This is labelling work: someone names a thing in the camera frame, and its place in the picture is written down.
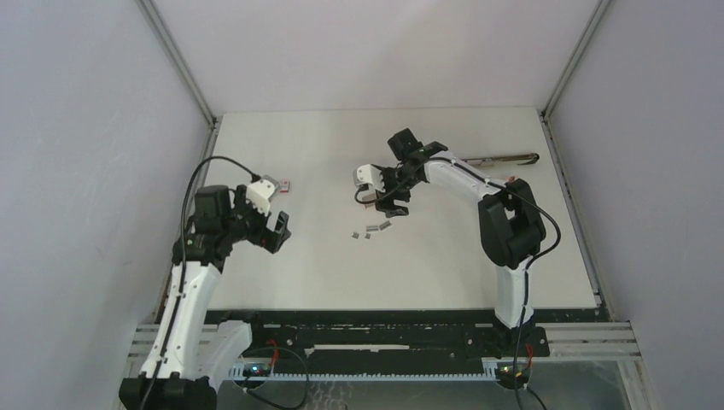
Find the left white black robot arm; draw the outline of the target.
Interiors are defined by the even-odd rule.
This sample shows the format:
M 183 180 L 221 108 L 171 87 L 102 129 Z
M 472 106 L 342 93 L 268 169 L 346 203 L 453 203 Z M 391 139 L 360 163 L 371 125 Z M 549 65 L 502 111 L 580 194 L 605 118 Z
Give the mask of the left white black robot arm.
M 172 251 L 170 305 L 138 375 L 120 384 L 125 408 L 215 409 L 219 387 L 236 358 L 265 349 L 266 332 L 243 320 L 220 325 L 206 348 L 200 341 L 233 246 L 247 242 L 274 254 L 290 238 L 285 212 L 279 213 L 273 228 L 268 226 L 272 199 L 279 191 L 277 181 L 263 177 L 235 189 L 217 184 L 195 193 L 193 212 Z

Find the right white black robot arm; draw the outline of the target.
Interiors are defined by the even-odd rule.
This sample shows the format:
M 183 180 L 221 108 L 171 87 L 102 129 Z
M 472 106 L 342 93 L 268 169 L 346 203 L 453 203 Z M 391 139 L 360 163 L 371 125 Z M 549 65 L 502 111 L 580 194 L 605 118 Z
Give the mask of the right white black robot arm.
M 389 140 L 397 163 L 393 167 L 366 164 L 354 171 L 358 191 L 373 190 L 369 201 L 388 218 L 407 216 L 412 189 L 437 185 L 476 207 L 481 246 L 497 269 L 497 303 L 501 325 L 493 332 L 494 347 L 517 354 L 528 341 L 522 325 L 534 313 L 530 305 L 528 271 L 543 254 L 544 211 L 523 179 L 506 182 L 491 177 L 458 158 L 437 141 L 424 144 L 408 128 Z

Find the black silver stapler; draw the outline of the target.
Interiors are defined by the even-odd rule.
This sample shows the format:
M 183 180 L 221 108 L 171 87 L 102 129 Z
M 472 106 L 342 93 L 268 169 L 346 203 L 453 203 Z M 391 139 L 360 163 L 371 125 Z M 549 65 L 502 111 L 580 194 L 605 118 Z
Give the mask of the black silver stapler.
M 516 154 L 516 155 L 495 155 L 463 158 L 462 161 L 472 167 L 495 167 L 498 165 L 512 164 L 517 166 L 534 165 L 540 160 L 537 153 Z

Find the red staple box tray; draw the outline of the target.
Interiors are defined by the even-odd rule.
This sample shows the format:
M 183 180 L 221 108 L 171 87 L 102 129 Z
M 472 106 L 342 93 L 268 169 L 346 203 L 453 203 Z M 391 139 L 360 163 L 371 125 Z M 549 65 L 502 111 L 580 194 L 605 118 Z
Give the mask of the red staple box tray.
M 361 204 L 365 207 L 371 207 L 373 206 L 377 201 L 377 194 L 376 193 L 368 193 L 367 195 L 364 195 L 361 198 Z

